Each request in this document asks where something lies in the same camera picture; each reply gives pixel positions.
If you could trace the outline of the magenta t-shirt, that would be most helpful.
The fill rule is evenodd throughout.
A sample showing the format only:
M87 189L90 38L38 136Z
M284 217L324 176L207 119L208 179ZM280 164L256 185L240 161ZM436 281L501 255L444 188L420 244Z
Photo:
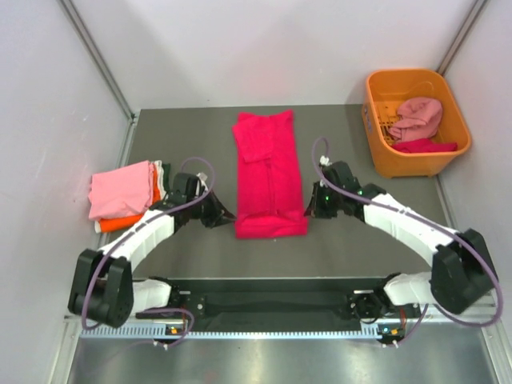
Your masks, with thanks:
M232 132L238 152L236 238L307 234L294 112L241 112Z

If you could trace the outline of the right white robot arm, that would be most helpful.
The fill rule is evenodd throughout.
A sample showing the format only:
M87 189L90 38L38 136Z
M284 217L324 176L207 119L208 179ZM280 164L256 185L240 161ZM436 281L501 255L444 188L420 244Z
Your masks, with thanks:
M323 156L320 177L305 214L330 219L338 213L381 230L419 255L430 268L385 278L373 297L375 310L389 317L409 304L434 305L462 314L499 282L485 239L476 230L459 232L404 206L375 184L361 186L346 162Z

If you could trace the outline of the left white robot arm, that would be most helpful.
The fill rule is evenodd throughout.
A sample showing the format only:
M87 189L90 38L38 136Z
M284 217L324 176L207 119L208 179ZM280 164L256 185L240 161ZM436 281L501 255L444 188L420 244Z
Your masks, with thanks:
M98 250L80 253L69 312L81 316L87 330L100 324L119 328L129 317L152 309L164 317L175 316L182 303L172 285L161 278L135 281L133 272L160 243L191 220L211 229L231 224L236 217L208 187L204 174L179 172L170 192L131 228Z

